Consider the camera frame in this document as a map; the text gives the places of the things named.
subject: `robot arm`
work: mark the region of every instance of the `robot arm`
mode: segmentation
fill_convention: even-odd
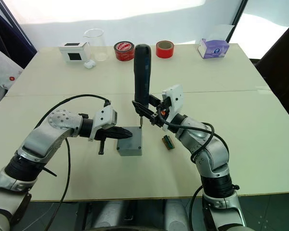
[[[10,224],[21,219],[31,199],[28,191],[37,181],[54,153],[67,137],[123,139],[132,134],[114,125],[117,113],[108,105],[96,112],[93,119],[67,110],[54,110],[47,121],[34,129],[21,144],[9,164],[0,171],[0,231],[8,231]]]
[[[162,93],[163,100],[150,95],[149,102],[156,107],[152,112],[139,102],[132,101],[136,112],[147,117],[152,125],[162,127],[164,131],[175,133],[175,137],[189,150],[191,160],[196,164],[203,186],[203,214],[209,231],[228,231],[246,228],[236,190],[229,174],[229,152],[218,136],[213,136],[205,148],[200,148],[210,139],[208,126],[179,114],[183,105],[183,90],[175,85]]]

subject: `white box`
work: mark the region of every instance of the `white box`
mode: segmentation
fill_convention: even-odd
[[[87,61],[91,57],[87,42],[67,42],[60,46],[59,50],[66,62]]]

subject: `red duct tape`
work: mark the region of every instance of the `red duct tape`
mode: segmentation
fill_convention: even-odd
[[[134,44],[127,41],[117,42],[114,45],[117,59],[128,61],[134,58]]]
[[[170,41],[159,41],[156,44],[156,55],[159,58],[167,59],[173,55],[174,44]]]

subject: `tissue box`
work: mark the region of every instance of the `tissue box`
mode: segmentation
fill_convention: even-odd
[[[224,57],[229,48],[229,43],[225,40],[206,41],[204,38],[198,45],[198,51],[202,58]]]
[[[91,50],[87,42],[70,42],[59,47],[66,62],[87,61],[90,59]]]

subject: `glass beaker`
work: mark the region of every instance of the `glass beaker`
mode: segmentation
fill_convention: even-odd
[[[107,59],[107,48],[105,46],[104,31],[102,29],[89,29],[83,37],[92,47],[92,53],[96,61],[104,61]]]

